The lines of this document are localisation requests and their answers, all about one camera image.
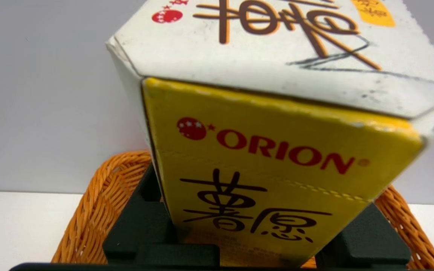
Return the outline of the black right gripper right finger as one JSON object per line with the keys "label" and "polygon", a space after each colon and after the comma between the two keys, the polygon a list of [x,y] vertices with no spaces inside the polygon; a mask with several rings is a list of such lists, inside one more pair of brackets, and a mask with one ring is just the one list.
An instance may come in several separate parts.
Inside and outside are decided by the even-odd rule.
{"label": "black right gripper right finger", "polygon": [[370,204],[316,256],[317,266],[407,266],[411,251]]}

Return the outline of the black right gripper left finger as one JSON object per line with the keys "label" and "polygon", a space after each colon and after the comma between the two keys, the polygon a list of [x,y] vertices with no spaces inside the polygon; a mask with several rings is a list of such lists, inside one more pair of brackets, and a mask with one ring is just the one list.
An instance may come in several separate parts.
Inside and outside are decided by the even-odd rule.
{"label": "black right gripper left finger", "polygon": [[153,165],[143,175],[103,243],[109,265],[219,266],[216,245],[179,242],[161,202]]}

